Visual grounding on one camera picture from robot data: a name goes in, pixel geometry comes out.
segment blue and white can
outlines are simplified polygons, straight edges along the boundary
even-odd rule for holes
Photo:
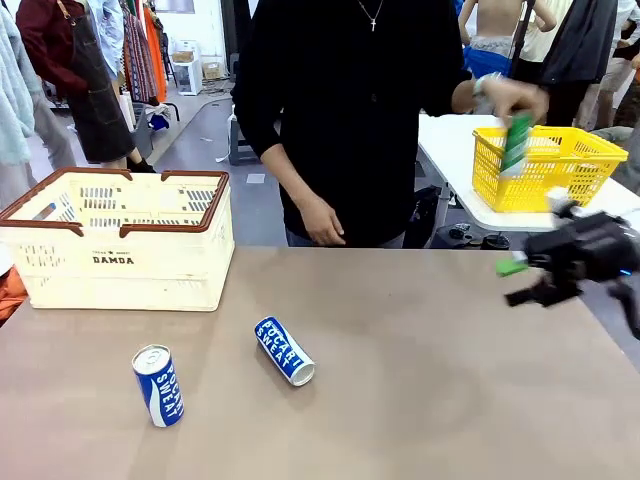
[[[149,345],[136,353],[131,363],[153,424],[170,427],[178,422],[184,403],[169,349]]]
[[[256,325],[255,332],[264,351],[291,385],[301,387],[311,380],[316,364],[278,320],[274,317],[265,318]]]

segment floor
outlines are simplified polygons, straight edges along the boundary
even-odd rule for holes
[[[181,122],[172,121],[171,129],[154,136],[155,150],[149,162],[162,170],[224,170],[230,173],[234,236],[238,245],[285,246],[282,211],[278,197],[278,184],[258,163],[232,166],[228,161],[218,163],[228,153],[227,119],[231,113],[228,95],[180,97],[170,92],[169,101],[178,104]],[[32,139],[33,167],[36,177],[51,172],[46,151],[39,140]],[[78,163],[83,156],[77,140],[74,151]],[[416,167],[416,188],[423,188],[439,181],[435,171],[422,171]],[[468,222],[464,210],[450,209],[447,223]],[[518,249],[527,234],[509,235],[512,248]],[[631,280],[640,292],[640,280]],[[617,342],[622,351],[640,370],[640,343],[633,338],[625,324],[619,305],[608,297],[600,285],[585,285],[583,300],[603,327]]]

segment green object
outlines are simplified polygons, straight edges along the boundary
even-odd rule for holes
[[[533,118],[529,112],[521,112],[513,116],[500,165],[501,176],[516,177],[522,174],[527,164],[527,140],[532,123]]]
[[[499,277],[508,277],[529,269],[529,265],[512,258],[499,260],[496,264],[496,273]]]
[[[126,0],[127,2],[127,7],[129,7],[129,12],[131,13],[131,15],[133,15],[134,17],[137,16],[137,12],[136,12],[136,3],[134,0]]]

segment white plastic basket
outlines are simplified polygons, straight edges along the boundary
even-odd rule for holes
[[[55,172],[0,213],[35,308],[213,311],[235,243],[225,172]]]

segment shirtless person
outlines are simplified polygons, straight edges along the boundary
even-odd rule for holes
[[[470,38],[465,25],[473,7],[478,4],[478,33]],[[465,59],[476,78],[489,73],[509,73],[509,52],[513,33],[522,15],[522,4],[526,0],[466,0],[458,24],[462,42],[468,45]],[[537,0],[533,7],[536,25],[543,32],[556,27],[556,20],[544,0]]]

